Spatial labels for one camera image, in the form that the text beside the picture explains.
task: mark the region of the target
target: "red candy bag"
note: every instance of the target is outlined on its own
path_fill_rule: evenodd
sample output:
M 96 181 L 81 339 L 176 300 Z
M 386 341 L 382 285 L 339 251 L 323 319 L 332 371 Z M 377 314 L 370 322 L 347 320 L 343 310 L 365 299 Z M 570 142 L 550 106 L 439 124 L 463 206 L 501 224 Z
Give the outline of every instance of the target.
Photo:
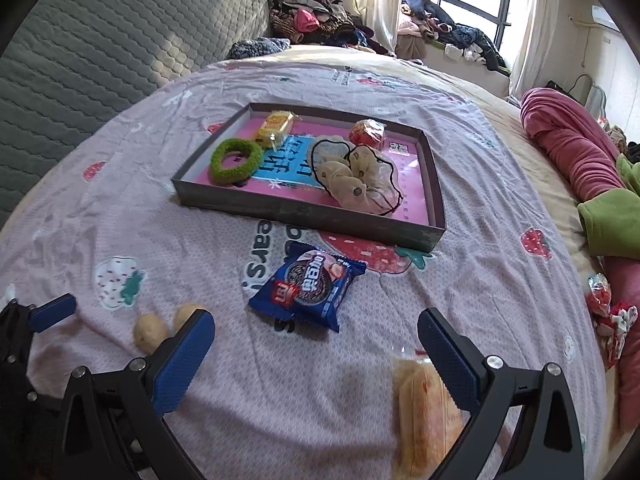
M 588 279 L 586 293 L 587 306 L 592 314 L 607 317 L 611 310 L 611 286 L 604 274 L 599 273 Z
M 366 146 L 381 150 L 384 139 L 385 125 L 373 119 L 358 121 L 349 132 L 349 140 L 356 144 L 356 146 L 365 144 Z

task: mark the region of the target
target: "blue snack package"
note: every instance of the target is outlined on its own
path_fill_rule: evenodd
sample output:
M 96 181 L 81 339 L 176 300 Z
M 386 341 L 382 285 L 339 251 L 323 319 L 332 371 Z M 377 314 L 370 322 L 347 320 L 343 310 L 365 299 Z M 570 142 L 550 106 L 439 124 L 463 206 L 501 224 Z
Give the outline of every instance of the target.
M 249 306 L 275 319 L 305 320 L 340 332 L 338 306 L 353 279 L 365 270 L 364 262 L 292 242 L 284 265 L 249 300 Z

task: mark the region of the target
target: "plastic bag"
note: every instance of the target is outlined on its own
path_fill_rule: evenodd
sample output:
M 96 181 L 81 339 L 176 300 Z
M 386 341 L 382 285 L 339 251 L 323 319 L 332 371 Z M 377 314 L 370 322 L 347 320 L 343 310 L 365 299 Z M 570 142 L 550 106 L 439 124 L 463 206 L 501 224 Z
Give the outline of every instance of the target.
M 462 433 L 463 413 L 427 357 L 397 358 L 394 389 L 400 421 L 395 478 L 428 478 Z
M 382 152 L 342 137 L 317 137 L 306 153 L 316 180 L 341 207 L 385 215 L 402 203 L 398 168 Z
M 296 114 L 277 110 L 271 112 L 255 134 L 255 142 L 264 150 L 277 150 L 291 133 Z
M 604 274 L 594 274 L 587 280 L 586 300 L 592 314 L 607 317 L 611 310 L 611 286 Z
M 358 121 L 349 132 L 349 140 L 380 150 L 385 140 L 385 125 L 373 119 Z
M 339 332 L 340 302 L 353 279 L 366 269 L 364 262 L 292 242 L 284 265 L 249 300 L 249 306 L 281 321 L 304 320 Z

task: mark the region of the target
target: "pile of clothes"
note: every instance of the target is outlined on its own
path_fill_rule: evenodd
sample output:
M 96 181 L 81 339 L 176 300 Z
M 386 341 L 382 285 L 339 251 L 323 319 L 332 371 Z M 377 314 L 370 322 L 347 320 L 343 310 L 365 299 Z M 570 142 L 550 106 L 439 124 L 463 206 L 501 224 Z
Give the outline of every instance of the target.
M 640 162 L 640 144 L 636 142 L 630 142 L 627 144 L 626 135 L 622 131 L 622 128 L 615 124 L 610 124 L 606 117 L 600 116 L 598 118 L 598 124 L 607 133 L 609 139 L 612 140 L 618 151 L 628 158 L 629 162 L 632 164 Z
M 465 57 L 482 62 L 494 72 L 511 75 L 498 49 L 482 30 L 457 24 L 431 0 L 402 0 L 398 34 L 439 41 L 447 45 L 445 53 L 453 59 Z
M 373 30 L 352 16 L 341 0 L 270 0 L 274 37 L 291 44 L 322 44 L 356 48 L 393 56 L 373 40 Z

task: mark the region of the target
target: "snack package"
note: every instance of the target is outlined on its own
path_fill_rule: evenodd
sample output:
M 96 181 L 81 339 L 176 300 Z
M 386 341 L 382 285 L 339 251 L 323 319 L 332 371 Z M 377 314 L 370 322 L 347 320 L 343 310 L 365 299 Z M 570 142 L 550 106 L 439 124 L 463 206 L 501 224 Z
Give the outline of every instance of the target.
M 382 148 L 384 139 L 385 125 L 373 119 L 358 121 L 349 132 L 349 140 L 354 144 L 366 144 L 377 150 Z
M 394 389 L 400 421 L 400 463 L 394 476 L 428 478 L 462 433 L 463 414 L 428 358 L 399 358 Z
M 255 142 L 264 150 L 277 150 L 291 133 L 296 114 L 278 110 L 271 112 L 255 133 Z
M 586 300 L 589 310 L 596 316 L 607 317 L 611 309 L 611 286 L 604 274 L 594 274 L 587 280 Z
M 638 321 L 638 309 L 624 302 L 610 308 L 607 317 L 597 317 L 593 325 L 599 336 L 607 338 L 607 369 L 615 365 L 622 355 L 626 336 Z
M 363 262 L 292 242 L 284 265 L 249 300 L 249 306 L 275 319 L 310 321 L 339 332 L 338 306 L 353 279 L 366 269 Z

